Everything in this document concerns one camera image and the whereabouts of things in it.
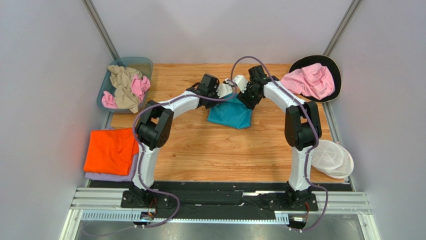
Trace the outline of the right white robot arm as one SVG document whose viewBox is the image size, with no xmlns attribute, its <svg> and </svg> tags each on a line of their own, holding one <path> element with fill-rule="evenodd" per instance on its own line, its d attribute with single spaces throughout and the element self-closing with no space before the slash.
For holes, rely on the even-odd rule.
<svg viewBox="0 0 426 240">
<path fill-rule="evenodd" d="M 269 99 L 285 114 L 284 136 L 291 147 L 291 173 L 284 202 L 296 210 L 313 199 L 311 151 L 322 135 L 318 106 L 291 93 L 278 78 L 267 75 L 262 65 L 250 68 L 248 73 L 249 79 L 242 75 L 233 79 L 239 89 L 237 99 L 251 110 L 260 100 Z"/>
</svg>

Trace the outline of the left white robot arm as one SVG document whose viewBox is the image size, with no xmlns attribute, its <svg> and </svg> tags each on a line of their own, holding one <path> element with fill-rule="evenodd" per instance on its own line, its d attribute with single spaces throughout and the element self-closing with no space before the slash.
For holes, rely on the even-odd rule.
<svg viewBox="0 0 426 240">
<path fill-rule="evenodd" d="M 122 208 L 147 208 L 154 202 L 151 186 L 160 149 L 169 139 L 173 120 L 199 107 L 211 108 L 219 103 L 219 80 L 204 74 L 201 81 L 182 94 L 162 102 L 150 100 L 135 119 L 133 131 L 139 144 L 136 173 L 129 189 L 123 192 Z"/>
</svg>

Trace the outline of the teal t shirt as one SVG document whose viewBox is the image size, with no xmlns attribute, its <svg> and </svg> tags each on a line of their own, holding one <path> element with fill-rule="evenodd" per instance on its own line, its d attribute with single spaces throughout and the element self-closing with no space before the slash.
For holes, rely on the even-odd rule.
<svg viewBox="0 0 426 240">
<path fill-rule="evenodd" d="M 246 129 L 252 125 L 253 111 L 247 108 L 236 96 L 209 110 L 207 121 L 234 129 Z"/>
</svg>

